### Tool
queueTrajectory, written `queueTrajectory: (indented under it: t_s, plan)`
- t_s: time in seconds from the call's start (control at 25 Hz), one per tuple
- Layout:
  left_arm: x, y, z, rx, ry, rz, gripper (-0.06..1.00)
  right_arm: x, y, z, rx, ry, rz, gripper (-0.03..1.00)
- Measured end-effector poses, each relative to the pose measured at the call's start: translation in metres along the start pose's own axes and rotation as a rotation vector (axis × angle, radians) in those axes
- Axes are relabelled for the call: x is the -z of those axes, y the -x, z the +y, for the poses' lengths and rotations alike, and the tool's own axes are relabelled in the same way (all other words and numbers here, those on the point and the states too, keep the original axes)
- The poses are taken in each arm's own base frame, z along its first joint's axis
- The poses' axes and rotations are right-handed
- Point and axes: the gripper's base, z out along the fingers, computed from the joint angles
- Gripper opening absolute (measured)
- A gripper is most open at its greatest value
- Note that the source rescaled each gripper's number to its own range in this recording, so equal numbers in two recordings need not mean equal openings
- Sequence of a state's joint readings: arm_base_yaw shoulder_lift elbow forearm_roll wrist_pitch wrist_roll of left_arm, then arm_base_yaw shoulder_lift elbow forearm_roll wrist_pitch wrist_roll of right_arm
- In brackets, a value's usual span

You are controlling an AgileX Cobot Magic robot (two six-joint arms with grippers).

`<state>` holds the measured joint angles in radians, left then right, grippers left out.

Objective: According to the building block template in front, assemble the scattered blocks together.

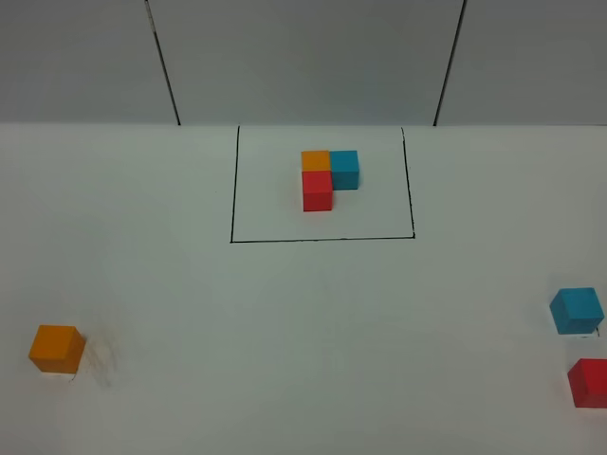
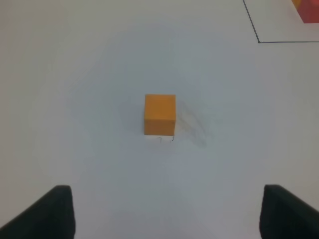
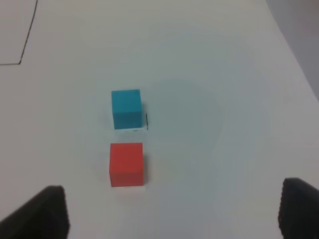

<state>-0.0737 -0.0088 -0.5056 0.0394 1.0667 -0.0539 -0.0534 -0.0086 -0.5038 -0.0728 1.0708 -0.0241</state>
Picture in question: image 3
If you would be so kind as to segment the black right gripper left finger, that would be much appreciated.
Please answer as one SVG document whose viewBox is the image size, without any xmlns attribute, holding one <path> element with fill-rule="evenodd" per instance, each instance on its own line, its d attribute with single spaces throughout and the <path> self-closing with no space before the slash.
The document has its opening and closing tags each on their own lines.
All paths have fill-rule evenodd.
<svg viewBox="0 0 319 239">
<path fill-rule="evenodd" d="M 2 239 L 66 239 L 70 230 L 65 190 L 47 186 L 0 222 Z"/>
</svg>

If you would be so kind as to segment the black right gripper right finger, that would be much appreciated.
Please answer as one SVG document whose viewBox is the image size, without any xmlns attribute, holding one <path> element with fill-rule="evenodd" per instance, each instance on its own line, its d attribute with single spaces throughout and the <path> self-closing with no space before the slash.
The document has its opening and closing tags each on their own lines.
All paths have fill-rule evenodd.
<svg viewBox="0 0 319 239">
<path fill-rule="evenodd" d="M 317 239 L 319 190 L 300 178 L 284 179 L 278 223 L 285 239 Z"/>
</svg>

